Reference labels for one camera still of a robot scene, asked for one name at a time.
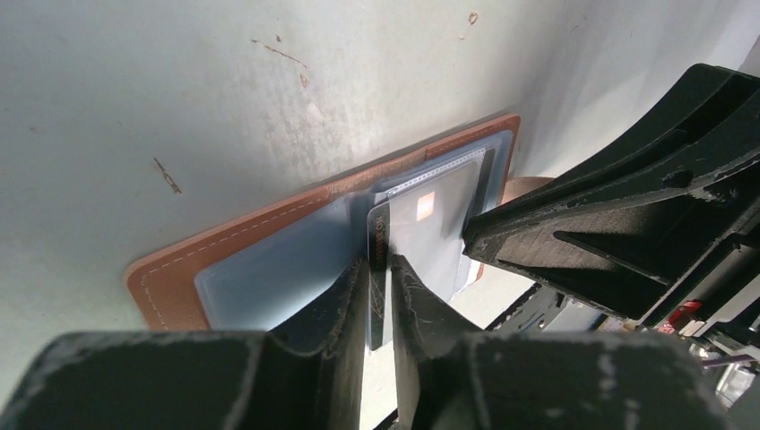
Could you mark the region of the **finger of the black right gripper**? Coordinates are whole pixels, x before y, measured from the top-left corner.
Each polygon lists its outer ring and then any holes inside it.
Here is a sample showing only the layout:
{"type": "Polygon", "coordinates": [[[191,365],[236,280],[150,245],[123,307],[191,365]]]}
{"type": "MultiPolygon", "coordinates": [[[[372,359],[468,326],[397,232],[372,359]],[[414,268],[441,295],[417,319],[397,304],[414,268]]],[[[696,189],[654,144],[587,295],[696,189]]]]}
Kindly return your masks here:
{"type": "Polygon", "coordinates": [[[463,238],[476,261],[654,323],[758,223],[759,80],[695,64],[614,142],[463,238]]]}

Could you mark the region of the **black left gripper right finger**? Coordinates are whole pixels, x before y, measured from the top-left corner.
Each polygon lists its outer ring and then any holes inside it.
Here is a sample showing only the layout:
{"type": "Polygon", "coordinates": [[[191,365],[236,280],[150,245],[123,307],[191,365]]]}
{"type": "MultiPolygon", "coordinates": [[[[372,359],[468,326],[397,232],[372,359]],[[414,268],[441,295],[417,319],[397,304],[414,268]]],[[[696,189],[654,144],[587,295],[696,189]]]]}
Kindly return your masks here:
{"type": "Polygon", "coordinates": [[[393,348],[403,429],[727,429],[678,340],[641,332],[484,331],[394,255],[393,348]]]}

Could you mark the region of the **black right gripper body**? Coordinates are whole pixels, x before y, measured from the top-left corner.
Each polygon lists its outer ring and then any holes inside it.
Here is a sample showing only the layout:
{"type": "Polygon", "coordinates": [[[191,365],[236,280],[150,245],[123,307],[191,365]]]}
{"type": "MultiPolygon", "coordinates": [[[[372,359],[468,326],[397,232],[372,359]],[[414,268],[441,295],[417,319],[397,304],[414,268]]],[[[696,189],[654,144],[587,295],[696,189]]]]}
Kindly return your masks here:
{"type": "Polygon", "coordinates": [[[759,360],[759,239],[726,236],[716,244],[655,249],[662,285],[643,316],[647,329],[676,335],[728,357],[759,360]]]}

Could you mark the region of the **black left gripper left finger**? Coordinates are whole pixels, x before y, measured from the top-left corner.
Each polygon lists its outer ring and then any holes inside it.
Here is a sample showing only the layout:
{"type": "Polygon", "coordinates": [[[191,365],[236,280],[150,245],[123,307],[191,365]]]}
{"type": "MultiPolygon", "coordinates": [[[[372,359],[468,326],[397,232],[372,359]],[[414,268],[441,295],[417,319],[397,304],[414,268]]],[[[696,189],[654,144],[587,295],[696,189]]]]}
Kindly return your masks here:
{"type": "Polygon", "coordinates": [[[75,332],[31,362],[4,429],[355,429],[369,266],[270,331],[75,332]]]}

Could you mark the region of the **tan leather card holder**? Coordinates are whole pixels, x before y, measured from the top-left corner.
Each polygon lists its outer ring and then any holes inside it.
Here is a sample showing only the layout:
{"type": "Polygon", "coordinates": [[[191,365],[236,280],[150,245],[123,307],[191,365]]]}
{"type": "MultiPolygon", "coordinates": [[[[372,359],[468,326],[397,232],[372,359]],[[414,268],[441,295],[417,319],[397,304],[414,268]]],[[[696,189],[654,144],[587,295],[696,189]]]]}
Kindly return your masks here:
{"type": "Polygon", "coordinates": [[[504,115],[406,150],[135,262],[125,284],[154,330],[268,331],[367,256],[367,215],[390,182],[433,160],[494,149],[487,206],[511,199],[520,125],[504,115]]]}

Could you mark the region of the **black credit card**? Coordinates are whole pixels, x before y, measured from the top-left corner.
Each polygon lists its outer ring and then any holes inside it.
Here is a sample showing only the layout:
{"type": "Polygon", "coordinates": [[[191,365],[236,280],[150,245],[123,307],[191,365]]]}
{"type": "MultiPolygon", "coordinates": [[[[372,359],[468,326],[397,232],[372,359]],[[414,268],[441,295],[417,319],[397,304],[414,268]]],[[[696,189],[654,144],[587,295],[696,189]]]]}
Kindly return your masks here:
{"type": "Polygon", "coordinates": [[[370,349],[393,336],[391,255],[404,256],[423,284],[444,301],[466,285],[471,265],[462,254],[462,230],[467,218],[489,202],[496,154],[480,148],[427,162],[394,178],[369,211],[370,349]]]}

